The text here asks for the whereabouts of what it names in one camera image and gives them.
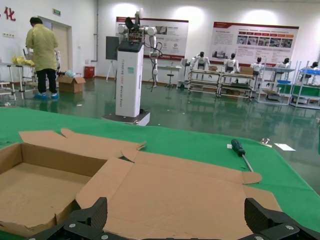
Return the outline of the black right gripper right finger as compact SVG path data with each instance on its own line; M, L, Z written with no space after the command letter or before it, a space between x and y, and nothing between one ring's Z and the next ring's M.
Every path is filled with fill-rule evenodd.
M271 210L253 198L244 201L244 219L252 231L244 240L319 240L320 233L302 226L284 212Z

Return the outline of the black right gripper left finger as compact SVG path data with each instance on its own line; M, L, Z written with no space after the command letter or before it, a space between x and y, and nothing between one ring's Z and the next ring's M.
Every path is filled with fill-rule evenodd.
M27 237L27 240L100 240L107 222L107 198L100 197L89 208L74 210L52 228Z

